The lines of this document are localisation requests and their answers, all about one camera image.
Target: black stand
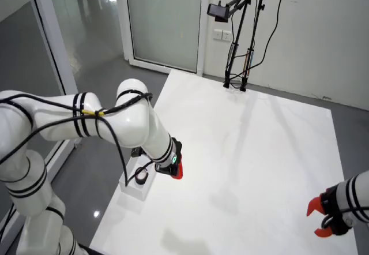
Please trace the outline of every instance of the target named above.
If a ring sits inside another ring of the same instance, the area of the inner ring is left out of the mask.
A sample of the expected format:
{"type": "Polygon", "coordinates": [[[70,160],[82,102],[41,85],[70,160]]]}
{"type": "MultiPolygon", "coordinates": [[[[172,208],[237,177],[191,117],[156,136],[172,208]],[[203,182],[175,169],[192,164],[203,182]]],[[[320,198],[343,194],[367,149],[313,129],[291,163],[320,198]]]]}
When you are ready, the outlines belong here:
{"type": "Polygon", "coordinates": [[[230,3],[227,3],[225,7],[221,6],[221,2],[219,1],[218,5],[209,4],[208,7],[208,15],[215,17],[215,21],[222,23],[227,23],[228,19],[232,17],[236,11],[241,10],[243,8],[240,25],[237,31],[236,41],[232,42],[231,48],[229,49],[228,53],[227,66],[225,67],[225,75],[224,75],[224,84],[223,84],[224,88],[229,88],[229,84],[231,82],[229,76],[231,75],[233,62],[235,60],[237,53],[238,41],[240,39],[244,15],[246,14],[247,5],[251,4],[251,0],[244,0],[242,2],[241,1],[242,0],[232,0],[230,3]]]}
{"type": "Polygon", "coordinates": [[[245,63],[245,66],[244,66],[244,73],[243,73],[243,76],[242,76],[242,84],[241,84],[241,87],[240,87],[240,91],[243,91],[243,92],[246,92],[247,80],[248,80],[248,77],[250,75],[251,61],[252,61],[252,58],[253,58],[253,55],[254,55],[254,42],[255,42],[256,27],[258,25],[260,11],[264,10],[264,8],[265,8],[265,4],[263,4],[263,0],[259,0],[258,9],[257,9],[257,13],[256,13],[256,16],[255,16],[253,36],[251,37],[250,48],[247,49],[247,55],[246,55],[246,59],[245,59],[246,63],[245,63]]]}
{"type": "Polygon", "coordinates": [[[229,83],[231,82],[231,79],[229,78],[229,76],[231,75],[233,62],[234,62],[235,57],[236,57],[236,53],[237,53],[237,49],[238,49],[238,41],[239,41],[240,35],[241,35],[241,29],[242,29],[242,25],[243,25],[244,16],[246,14],[246,8],[247,8],[247,5],[249,5],[249,4],[251,4],[251,0],[245,0],[242,3],[235,6],[235,8],[232,10],[232,14],[230,12],[230,16],[231,16],[237,10],[240,10],[243,7],[241,21],[240,21],[240,25],[238,26],[238,31],[237,31],[237,35],[236,35],[236,40],[234,42],[232,42],[232,46],[231,46],[231,50],[230,50],[232,55],[231,55],[230,58],[229,58],[229,55],[228,55],[227,66],[225,68],[223,87],[227,88],[227,89],[229,88],[229,83]]]}

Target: black stripe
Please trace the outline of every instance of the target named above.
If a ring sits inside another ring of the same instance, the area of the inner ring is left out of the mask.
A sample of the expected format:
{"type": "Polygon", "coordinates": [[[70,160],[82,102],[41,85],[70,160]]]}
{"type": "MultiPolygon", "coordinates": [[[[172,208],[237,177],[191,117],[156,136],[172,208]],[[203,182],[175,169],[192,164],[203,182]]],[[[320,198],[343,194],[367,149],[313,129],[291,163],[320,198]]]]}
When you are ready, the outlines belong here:
{"type": "MultiPolygon", "coordinates": [[[[355,201],[355,205],[357,208],[361,208],[360,206],[360,203],[359,203],[359,200],[357,199],[357,195],[356,195],[356,186],[355,186],[355,183],[356,183],[356,178],[357,176],[355,176],[352,180],[352,184],[351,184],[351,190],[352,190],[352,196],[353,196],[353,200],[355,201]]],[[[362,209],[359,209],[359,212],[362,213],[362,215],[364,216],[364,218],[366,219],[365,222],[369,222],[369,217],[368,215],[364,212],[364,210],[362,209]]]]}
{"type": "Polygon", "coordinates": [[[53,208],[53,207],[47,207],[47,208],[46,208],[46,210],[48,210],[48,211],[50,211],[50,212],[54,212],[54,213],[56,213],[57,215],[59,215],[59,216],[62,218],[62,220],[63,220],[63,222],[64,222],[64,216],[63,216],[63,214],[62,214],[62,212],[61,212],[61,211],[59,211],[59,210],[57,210],[57,209],[55,209],[55,208],[53,208]]]}
{"type": "Polygon", "coordinates": [[[349,184],[350,184],[350,181],[352,180],[352,178],[350,180],[347,181],[347,184],[346,184],[346,199],[347,199],[347,203],[348,203],[348,206],[350,207],[350,209],[352,210],[352,213],[356,216],[357,219],[359,219],[361,222],[365,222],[358,214],[356,211],[353,210],[353,206],[352,206],[352,203],[351,203],[351,198],[350,198],[350,192],[349,192],[349,184]]]}
{"type": "Polygon", "coordinates": [[[74,251],[76,251],[76,240],[74,239],[74,236],[73,236],[73,244],[72,244],[71,249],[69,251],[69,255],[73,255],[74,251]]]}
{"type": "Polygon", "coordinates": [[[24,195],[22,195],[22,196],[16,196],[16,195],[14,195],[13,193],[9,193],[11,196],[13,196],[13,197],[15,197],[15,198],[26,198],[26,197],[29,197],[29,196],[31,196],[31,195],[33,195],[33,194],[35,194],[36,192],[38,192],[40,189],[41,189],[41,187],[45,184],[45,181],[46,181],[46,177],[47,177],[47,175],[46,175],[46,172],[45,172],[45,175],[44,175],[44,178],[43,178],[43,180],[41,181],[41,184],[36,188],[36,189],[34,189],[33,191],[31,191],[30,193],[27,193],[27,194],[24,194],[24,195]]]}
{"type": "Polygon", "coordinates": [[[23,106],[19,105],[18,103],[14,102],[14,101],[11,101],[11,100],[6,101],[4,103],[6,103],[8,105],[11,105],[11,106],[17,108],[18,110],[22,111],[22,113],[25,114],[25,116],[28,118],[29,123],[31,124],[31,128],[33,128],[33,119],[31,117],[31,115],[29,114],[29,112],[23,106]]]}
{"type": "Polygon", "coordinates": [[[39,179],[38,179],[35,183],[33,183],[31,186],[26,187],[26,188],[25,188],[25,189],[23,189],[23,190],[13,190],[13,189],[9,189],[9,188],[8,188],[8,191],[10,191],[10,192],[12,192],[12,193],[17,194],[17,193],[25,193],[25,192],[28,192],[29,190],[32,190],[34,187],[36,187],[36,186],[40,183],[40,181],[42,180],[42,178],[43,178],[43,176],[44,176],[45,172],[46,172],[46,166],[44,165],[44,169],[43,169],[43,171],[42,171],[42,173],[41,173],[41,176],[40,176],[40,177],[39,177],[39,179]]]}
{"type": "Polygon", "coordinates": [[[156,163],[161,163],[161,162],[164,162],[165,160],[167,160],[169,155],[170,155],[170,151],[172,150],[172,144],[173,144],[172,137],[169,136],[169,146],[167,148],[167,151],[164,153],[164,155],[162,157],[160,157],[158,159],[152,159],[152,160],[156,163]]]}
{"type": "Polygon", "coordinates": [[[128,90],[126,90],[126,91],[121,92],[121,93],[118,95],[118,97],[116,98],[116,100],[118,101],[118,99],[119,99],[121,96],[123,96],[123,95],[125,95],[125,94],[127,94],[127,93],[136,93],[136,94],[138,94],[138,95],[143,95],[143,94],[144,94],[143,92],[141,92],[141,91],[139,91],[139,90],[136,90],[136,89],[128,89],[128,90]]]}
{"type": "MultiPolygon", "coordinates": [[[[81,96],[81,100],[80,100],[80,109],[83,110],[85,108],[85,97],[86,97],[86,92],[84,92],[81,96]]],[[[90,134],[87,131],[87,126],[86,126],[86,119],[81,119],[82,122],[82,128],[83,128],[83,132],[85,132],[86,136],[89,137],[90,134]]]]}
{"type": "MultiPolygon", "coordinates": [[[[77,99],[78,99],[78,94],[74,95],[74,98],[73,98],[73,108],[77,108],[77,99]]],[[[73,110],[73,116],[76,117],[77,116],[77,111],[73,110]]],[[[78,126],[78,121],[77,120],[74,120],[74,128],[76,129],[76,132],[78,134],[78,136],[80,138],[83,138],[82,134],[81,134],[81,131],[80,131],[80,127],[78,126]]]]}

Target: door frame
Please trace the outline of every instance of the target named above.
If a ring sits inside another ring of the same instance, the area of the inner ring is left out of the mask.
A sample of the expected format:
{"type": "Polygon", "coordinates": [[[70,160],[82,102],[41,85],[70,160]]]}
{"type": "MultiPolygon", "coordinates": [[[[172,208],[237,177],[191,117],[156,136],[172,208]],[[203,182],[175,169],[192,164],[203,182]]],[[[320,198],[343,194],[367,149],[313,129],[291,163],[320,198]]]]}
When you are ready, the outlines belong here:
{"type": "MultiPolygon", "coordinates": [[[[50,59],[52,69],[57,80],[61,95],[72,95],[77,93],[76,81],[69,63],[65,49],[62,33],[59,27],[57,15],[52,0],[30,0],[37,24],[43,38],[47,55],[50,59]]],[[[45,164],[48,171],[48,179],[52,181],[65,160],[72,152],[77,140],[58,141],[46,156],[45,164]]],[[[0,221],[0,227],[3,227],[5,217],[0,221]]],[[[5,254],[14,242],[16,236],[24,224],[25,217],[15,212],[4,231],[2,242],[0,244],[0,254],[5,254]]]]}
{"type": "MultiPolygon", "coordinates": [[[[141,68],[155,70],[157,72],[169,73],[174,67],[158,65],[147,61],[141,61],[134,57],[133,41],[131,33],[131,23],[128,10],[128,0],[116,0],[118,4],[118,17],[121,27],[121,35],[123,42],[123,52],[125,60],[129,61],[130,65],[139,66],[141,68]]],[[[198,53],[197,53],[197,69],[196,74],[202,76],[204,73],[205,64],[205,47],[208,30],[207,9],[210,0],[201,0],[200,10],[200,25],[198,37],[198,53]]]]}

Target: white box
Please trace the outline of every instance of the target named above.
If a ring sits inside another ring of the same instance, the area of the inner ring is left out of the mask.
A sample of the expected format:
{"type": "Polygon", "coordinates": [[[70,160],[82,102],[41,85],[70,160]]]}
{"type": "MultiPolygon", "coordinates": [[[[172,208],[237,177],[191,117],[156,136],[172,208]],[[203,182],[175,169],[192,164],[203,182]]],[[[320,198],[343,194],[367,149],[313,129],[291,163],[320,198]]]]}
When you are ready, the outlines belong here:
{"type": "Polygon", "coordinates": [[[223,34],[223,30],[221,30],[221,29],[214,29],[214,31],[213,31],[213,39],[221,40],[222,34],[223,34]]]}
{"type": "MultiPolygon", "coordinates": [[[[149,162],[149,159],[144,155],[140,157],[131,157],[127,164],[127,173],[129,174],[128,178],[134,174],[137,168],[142,167],[144,164],[148,162],[149,162]]],[[[136,183],[135,179],[133,178],[131,182],[128,184],[128,186],[126,187],[125,176],[123,173],[121,178],[119,179],[119,186],[121,187],[121,191],[132,197],[135,197],[139,200],[144,201],[146,199],[146,196],[148,195],[151,184],[154,181],[154,177],[156,174],[155,164],[154,163],[151,164],[146,169],[148,171],[149,176],[143,185],[139,185],[138,183],[136,183]]]]}
{"type": "Polygon", "coordinates": [[[223,30],[221,39],[222,40],[225,40],[227,42],[231,42],[232,41],[232,32],[231,31],[223,30]]]}

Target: glass wall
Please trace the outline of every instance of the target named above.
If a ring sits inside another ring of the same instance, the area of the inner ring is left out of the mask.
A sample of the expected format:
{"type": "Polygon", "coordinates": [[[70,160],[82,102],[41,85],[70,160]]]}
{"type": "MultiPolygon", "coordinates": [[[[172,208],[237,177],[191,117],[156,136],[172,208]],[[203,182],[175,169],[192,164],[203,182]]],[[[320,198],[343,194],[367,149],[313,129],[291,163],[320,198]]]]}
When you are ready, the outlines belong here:
{"type": "MultiPolygon", "coordinates": [[[[30,0],[0,0],[0,91],[14,89],[42,96],[64,94],[55,73],[30,0]]],[[[55,142],[36,136],[29,149],[46,157],[55,142]]],[[[0,220],[11,205],[0,183],[0,220]]]]}
{"type": "Polygon", "coordinates": [[[201,0],[128,0],[135,58],[196,72],[201,0]]]}
{"type": "Polygon", "coordinates": [[[52,2],[77,86],[101,64],[123,56],[116,0],[52,2]]]}

